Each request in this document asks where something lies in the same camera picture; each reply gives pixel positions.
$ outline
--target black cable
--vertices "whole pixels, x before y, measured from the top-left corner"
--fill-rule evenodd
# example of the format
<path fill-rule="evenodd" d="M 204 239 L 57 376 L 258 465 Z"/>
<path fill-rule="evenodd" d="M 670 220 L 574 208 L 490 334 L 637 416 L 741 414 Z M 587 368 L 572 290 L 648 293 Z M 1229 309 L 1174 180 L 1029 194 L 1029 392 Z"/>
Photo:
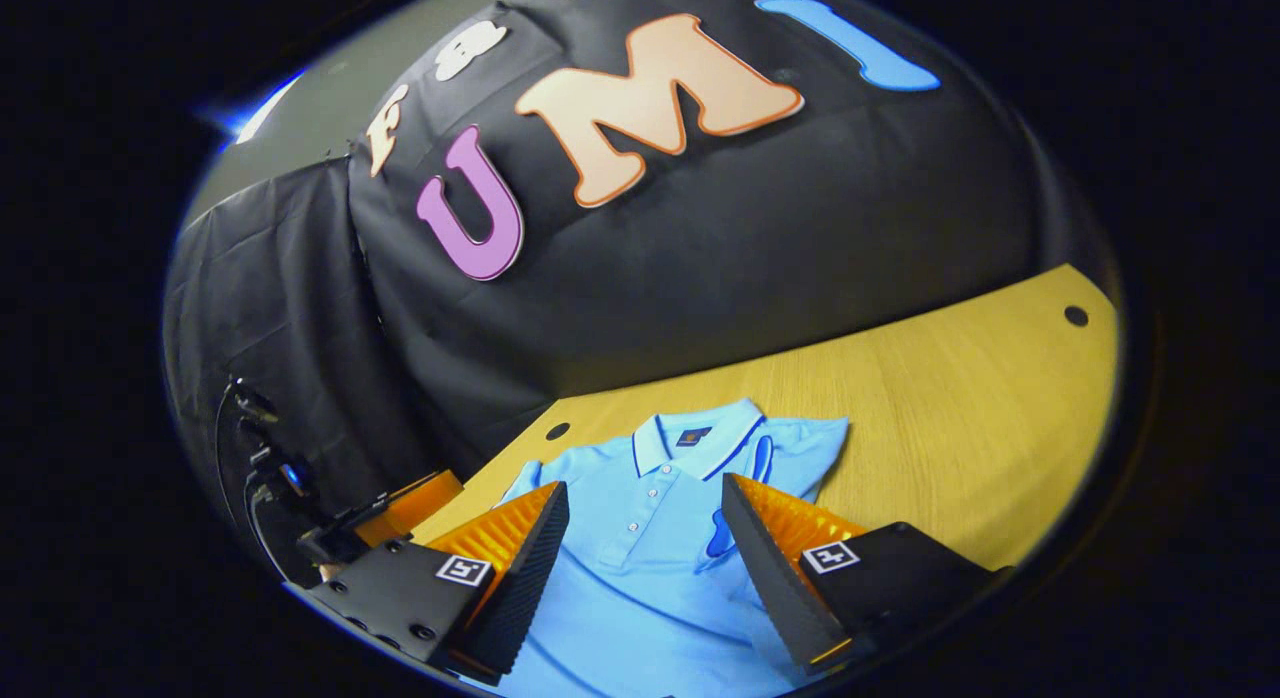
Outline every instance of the black cable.
<path fill-rule="evenodd" d="M 270 546 L 268 546 L 266 540 L 262 538 L 262 529 L 257 524 L 257 503 L 259 503 L 257 496 L 255 496 L 252 499 L 250 498 L 250 491 L 252 488 L 253 488 L 252 479 L 246 480 L 244 482 L 244 512 L 248 514 L 250 528 L 253 529 L 253 540 L 256 540 L 257 544 L 262 547 L 262 552 L 266 553 L 266 557 L 269 557 L 269 560 L 271 561 L 271 565 L 275 566 L 275 571 L 278 574 L 280 574 L 280 578 L 283 578 L 285 583 L 291 583 L 289 581 L 289 576 L 284 574 L 284 569 L 280 567 L 280 564 L 275 561 L 275 556 L 271 555 Z"/>
<path fill-rule="evenodd" d="M 221 424 L 223 424 L 223 409 L 227 407 L 227 398 L 232 394 L 232 388 L 236 386 L 234 380 L 228 380 L 227 388 L 223 389 L 223 400 L 218 401 L 218 410 L 214 412 L 214 470 L 218 474 L 218 488 L 223 492 L 223 505 L 227 506 L 227 512 L 232 516 L 232 525 L 239 530 L 239 521 L 236 520 L 236 511 L 232 510 L 232 501 L 227 497 L 227 478 L 223 476 L 223 451 L 221 451 Z"/>

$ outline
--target light blue polo shirt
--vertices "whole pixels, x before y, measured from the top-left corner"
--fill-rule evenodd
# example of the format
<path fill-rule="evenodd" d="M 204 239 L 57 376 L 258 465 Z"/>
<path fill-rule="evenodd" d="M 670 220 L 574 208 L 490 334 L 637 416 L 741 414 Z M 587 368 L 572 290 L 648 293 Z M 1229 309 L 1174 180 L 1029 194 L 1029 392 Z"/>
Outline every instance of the light blue polo shirt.
<path fill-rule="evenodd" d="M 742 400 L 655 415 L 635 434 L 525 465 L 503 502 L 563 480 L 570 523 L 512 672 L 481 688 L 763 698 L 806 683 L 717 515 L 721 474 L 812 502 L 847 429 L 847 419 L 765 419 Z"/>

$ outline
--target pink letter u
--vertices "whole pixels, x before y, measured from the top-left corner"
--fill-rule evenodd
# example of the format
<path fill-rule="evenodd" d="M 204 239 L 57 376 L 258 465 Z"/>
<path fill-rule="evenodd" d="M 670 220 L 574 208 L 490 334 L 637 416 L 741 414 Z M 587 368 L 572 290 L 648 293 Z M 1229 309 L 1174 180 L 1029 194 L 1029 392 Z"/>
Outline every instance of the pink letter u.
<path fill-rule="evenodd" d="M 468 127 L 453 141 L 444 155 L 444 165 L 462 170 L 475 192 L 484 201 L 493 220 L 493 232 L 484 241 L 467 234 L 458 216 L 444 200 L 444 182 L 433 177 L 417 197 L 417 216 L 425 220 L 444 252 L 462 273 L 476 280 L 493 280 L 503 274 L 520 255 L 525 239 L 525 219 L 520 214 L 516 197 L 498 175 L 492 161 L 480 150 L 480 128 Z"/>

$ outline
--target table surface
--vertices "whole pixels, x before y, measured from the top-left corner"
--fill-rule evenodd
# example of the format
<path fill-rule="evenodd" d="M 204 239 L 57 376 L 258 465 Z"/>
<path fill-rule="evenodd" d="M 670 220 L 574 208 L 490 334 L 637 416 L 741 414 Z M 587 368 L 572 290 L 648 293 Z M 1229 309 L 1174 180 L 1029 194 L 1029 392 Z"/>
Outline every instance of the table surface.
<path fill-rule="evenodd" d="M 1088 324 L 1065 318 L 1068 306 Z M 750 398 L 772 418 L 847 416 L 818 505 L 905 520 L 996 570 L 1069 506 L 1111 412 L 1119 328 L 1069 265 L 899 323 L 677 378 L 562 398 L 413 530 L 425 544 L 492 508 L 527 461 L 631 434 L 649 416 Z M 562 423 L 568 430 L 547 434 Z"/>

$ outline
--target letter m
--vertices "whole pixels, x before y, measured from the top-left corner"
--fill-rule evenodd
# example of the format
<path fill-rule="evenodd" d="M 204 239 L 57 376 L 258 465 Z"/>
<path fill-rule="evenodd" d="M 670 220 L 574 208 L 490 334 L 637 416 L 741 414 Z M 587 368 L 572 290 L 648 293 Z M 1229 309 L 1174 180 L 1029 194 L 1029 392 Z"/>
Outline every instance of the letter m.
<path fill-rule="evenodd" d="M 771 82 L 699 28 L 698 15 L 667 15 L 627 36 L 627 77 L 562 68 L 540 79 L 516 113 L 547 120 L 580 181 L 573 197 L 595 207 L 621 196 L 644 175 L 636 154 L 620 154 L 600 126 L 626 133 L 668 155 L 685 151 L 685 124 L 676 86 L 700 106 L 698 127 L 712 136 L 736 136 L 792 115 L 804 96 Z"/>

